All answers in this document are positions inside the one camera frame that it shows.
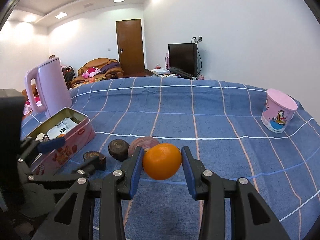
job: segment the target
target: pink tin box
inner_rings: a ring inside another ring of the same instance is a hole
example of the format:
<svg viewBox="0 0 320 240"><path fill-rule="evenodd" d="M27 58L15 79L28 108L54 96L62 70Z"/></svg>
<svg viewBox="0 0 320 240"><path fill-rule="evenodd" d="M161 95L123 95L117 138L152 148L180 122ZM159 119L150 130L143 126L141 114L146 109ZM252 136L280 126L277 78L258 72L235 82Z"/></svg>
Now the pink tin box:
<svg viewBox="0 0 320 240"><path fill-rule="evenodd" d="M69 107L65 107L57 112L27 136L35 139L39 133L47 133L56 124L68 117L77 123L77 125L64 135L66 143L62 148L37 157L31 165L31 171L34 174L54 174L72 158L78 150L95 137L96 133L88 116Z"/></svg>
<svg viewBox="0 0 320 240"><path fill-rule="evenodd" d="M268 89L261 121L270 131L282 133L297 109L297 103L287 94L279 90Z"/></svg>

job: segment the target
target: white wall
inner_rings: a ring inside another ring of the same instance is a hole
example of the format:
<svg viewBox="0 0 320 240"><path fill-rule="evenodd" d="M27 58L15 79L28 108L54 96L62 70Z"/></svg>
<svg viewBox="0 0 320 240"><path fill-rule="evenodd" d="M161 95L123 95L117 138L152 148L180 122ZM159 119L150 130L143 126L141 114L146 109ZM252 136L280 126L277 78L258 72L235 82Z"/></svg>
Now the white wall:
<svg viewBox="0 0 320 240"><path fill-rule="evenodd" d="M147 0L148 68L202 36L206 79L275 88L320 122L320 25L303 0Z"/></svg>
<svg viewBox="0 0 320 240"><path fill-rule="evenodd" d="M88 11L62 25L52 26L49 28L50 54L59 57L62 64L72 66L75 72L95 58L119 60L116 21L129 19L141 19L145 53L143 6L127 5Z"/></svg>
<svg viewBox="0 0 320 240"><path fill-rule="evenodd" d="M47 28L7 21L0 31L0 89L23 91L26 72L48 60Z"/></svg>

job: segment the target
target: floor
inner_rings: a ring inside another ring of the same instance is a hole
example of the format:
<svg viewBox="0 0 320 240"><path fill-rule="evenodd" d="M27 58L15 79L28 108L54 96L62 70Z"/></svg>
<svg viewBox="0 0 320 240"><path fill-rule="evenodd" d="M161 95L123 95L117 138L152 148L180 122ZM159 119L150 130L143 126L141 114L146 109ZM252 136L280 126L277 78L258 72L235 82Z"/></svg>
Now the floor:
<svg viewBox="0 0 320 240"><path fill-rule="evenodd" d="M153 75L153 73L151 71L149 71L148 69L145 69L144 72L131 74L131 75L124 75L124 77L147 77L147 76L152 76L152 75Z"/></svg>

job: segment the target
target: metal screw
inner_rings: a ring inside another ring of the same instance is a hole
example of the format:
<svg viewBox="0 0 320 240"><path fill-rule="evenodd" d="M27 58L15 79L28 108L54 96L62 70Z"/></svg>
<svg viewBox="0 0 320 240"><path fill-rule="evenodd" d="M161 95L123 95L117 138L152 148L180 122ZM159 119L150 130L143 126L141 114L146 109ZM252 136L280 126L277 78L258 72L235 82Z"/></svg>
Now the metal screw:
<svg viewBox="0 0 320 240"><path fill-rule="evenodd" d="M87 179L86 178L79 178L78 179L78 183L80 184L80 185L82 185L82 184L84 184L84 183L86 183L87 182Z"/></svg>
<svg viewBox="0 0 320 240"><path fill-rule="evenodd" d="M83 170L77 170L77 172L81 175L84 175L84 171Z"/></svg>
<svg viewBox="0 0 320 240"><path fill-rule="evenodd" d="M113 175L118 177L118 176L121 176L122 173L123 173L123 172L122 172L121 170L115 170L115 171L113 172Z"/></svg>
<svg viewBox="0 0 320 240"><path fill-rule="evenodd" d="M203 175L204 175L204 176L207 176L207 177L212 176L212 174L213 174L213 172L212 172L212 171L209 171L209 170L205 170L205 171L203 172Z"/></svg>
<svg viewBox="0 0 320 240"><path fill-rule="evenodd" d="M239 182L243 185L247 184L248 183L248 180L246 178L240 178L239 179Z"/></svg>

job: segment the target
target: blue checkered tablecloth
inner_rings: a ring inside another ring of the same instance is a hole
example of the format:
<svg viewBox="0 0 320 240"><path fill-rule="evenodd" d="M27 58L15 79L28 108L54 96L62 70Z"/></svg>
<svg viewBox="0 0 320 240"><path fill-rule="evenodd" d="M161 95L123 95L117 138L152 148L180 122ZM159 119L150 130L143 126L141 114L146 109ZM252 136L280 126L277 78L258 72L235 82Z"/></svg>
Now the blue checkered tablecloth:
<svg viewBox="0 0 320 240"><path fill-rule="evenodd" d="M138 77L82 85L71 97L72 108L89 116L97 135L60 172L76 168L83 153L100 151L107 169L92 179L102 178L121 166L108 153L110 141L153 136L189 146L223 178L247 177L292 240L303 239L320 214L320 127L299 102L285 132L276 134L260 119L265 89L243 84ZM45 119L44 113L28 116L21 136ZM95 211L94 239L99 239L99 200ZM142 172L136 196L123 201L125 233L132 240L197 239L201 213L182 168L165 181ZM226 239L231 239L230 228L227 208Z"/></svg>

